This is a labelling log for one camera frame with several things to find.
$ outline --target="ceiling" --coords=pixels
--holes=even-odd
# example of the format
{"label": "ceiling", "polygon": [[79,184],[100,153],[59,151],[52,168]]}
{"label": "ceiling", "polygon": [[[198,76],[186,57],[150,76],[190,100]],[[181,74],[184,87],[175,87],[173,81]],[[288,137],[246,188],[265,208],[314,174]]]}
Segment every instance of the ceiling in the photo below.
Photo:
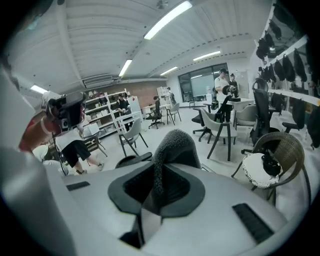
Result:
{"label": "ceiling", "polygon": [[53,0],[33,30],[19,31],[6,53],[19,84],[56,93],[85,90],[81,79],[118,76],[158,78],[174,67],[220,50],[251,55],[254,39],[266,25],[271,0],[191,0],[193,7],[167,24],[151,40],[144,34],[181,0]]}

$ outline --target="shoe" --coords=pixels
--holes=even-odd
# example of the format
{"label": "shoe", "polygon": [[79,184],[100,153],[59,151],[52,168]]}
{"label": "shoe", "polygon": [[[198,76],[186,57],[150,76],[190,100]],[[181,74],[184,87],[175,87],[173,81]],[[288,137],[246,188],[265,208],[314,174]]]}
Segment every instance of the shoe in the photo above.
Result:
{"label": "shoe", "polygon": [[88,171],[87,170],[83,170],[82,172],[79,170],[75,170],[77,174],[82,175],[82,174],[87,174]]}
{"label": "shoe", "polygon": [[98,170],[101,172],[103,170],[105,166],[105,163],[101,162],[99,165],[98,165]]}

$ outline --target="air conditioner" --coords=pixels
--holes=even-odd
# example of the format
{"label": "air conditioner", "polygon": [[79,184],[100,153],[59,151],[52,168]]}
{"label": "air conditioner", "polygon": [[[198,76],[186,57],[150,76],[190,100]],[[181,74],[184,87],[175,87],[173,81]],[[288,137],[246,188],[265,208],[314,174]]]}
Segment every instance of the air conditioner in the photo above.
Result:
{"label": "air conditioner", "polygon": [[92,89],[102,86],[108,86],[112,84],[116,79],[119,78],[113,77],[111,74],[101,74],[84,78],[82,82],[87,89]]}

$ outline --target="ceiling light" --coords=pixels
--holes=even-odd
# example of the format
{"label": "ceiling light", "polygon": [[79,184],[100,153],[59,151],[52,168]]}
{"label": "ceiling light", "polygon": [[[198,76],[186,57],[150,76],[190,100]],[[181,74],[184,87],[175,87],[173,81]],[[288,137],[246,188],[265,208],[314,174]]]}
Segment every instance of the ceiling light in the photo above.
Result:
{"label": "ceiling light", "polygon": [[219,54],[220,51],[214,51],[214,52],[211,52],[211,53],[208,53],[206,55],[203,55],[203,56],[200,56],[200,57],[197,57],[197,58],[194,58],[193,61],[197,61],[197,60],[200,60],[202,58],[205,58],[205,57],[209,57],[209,56],[212,56],[212,55],[216,55],[216,54]]}
{"label": "ceiling light", "polygon": [[160,74],[160,76],[164,76],[166,73],[169,73],[169,72],[171,72],[172,70],[175,70],[175,69],[177,69],[178,67],[177,66],[175,66],[175,67],[173,67],[173,68],[170,68],[169,70],[167,70],[166,72],[163,72],[162,74]]}
{"label": "ceiling light", "polygon": [[40,93],[40,94],[44,94],[47,92],[47,90],[45,89],[42,89],[41,87],[39,87],[38,85],[34,84],[31,88],[30,88],[32,91],[35,91],[37,93]]}
{"label": "ceiling light", "polygon": [[165,25],[167,25],[170,21],[172,21],[175,17],[179,16],[186,10],[190,9],[192,4],[189,1],[184,1],[183,3],[179,4],[176,8],[169,11],[162,19],[160,19],[146,35],[144,39],[150,40],[155,36],[156,33],[159,32]]}
{"label": "ceiling light", "polygon": [[202,74],[191,77],[191,79],[202,77]]}
{"label": "ceiling light", "polygon": [[132,59],[127,59],[127,60],[126,60],[123,68],[122,68],[121,71],[120,71],[119,77],[122,77],[122,76],[125,74],[127,68],[128,68],[129,65],[131,64],[131,62],[132,62]]}

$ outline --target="black shorts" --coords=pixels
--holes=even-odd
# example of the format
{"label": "black shorts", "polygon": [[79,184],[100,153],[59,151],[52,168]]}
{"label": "black shorts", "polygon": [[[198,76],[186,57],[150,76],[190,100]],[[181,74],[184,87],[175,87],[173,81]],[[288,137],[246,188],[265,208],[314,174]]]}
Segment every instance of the black shorts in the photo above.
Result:
{"label": "black shorts", "polygon": [[73,168],[79,161],[79,157],[84,161],[90,157],[90,152],[82,140],[74,140],[62,150],[65,159]]}

